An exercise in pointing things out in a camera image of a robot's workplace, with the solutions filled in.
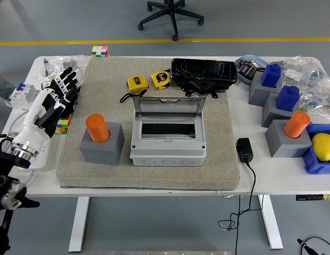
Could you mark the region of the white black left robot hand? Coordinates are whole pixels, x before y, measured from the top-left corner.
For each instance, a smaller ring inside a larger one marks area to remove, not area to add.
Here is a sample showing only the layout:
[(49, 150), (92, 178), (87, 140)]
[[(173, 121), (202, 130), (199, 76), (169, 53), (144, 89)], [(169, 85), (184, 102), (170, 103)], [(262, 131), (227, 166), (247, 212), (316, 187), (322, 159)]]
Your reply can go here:
[(11, 153), (19, 157), (36, 157), (43, 143), (56, 130), (58, 120), (73, 112), (78, 94), (77, 73), (71, 67), (51, 80), (28, 110), (22, 131), (13, 139)]

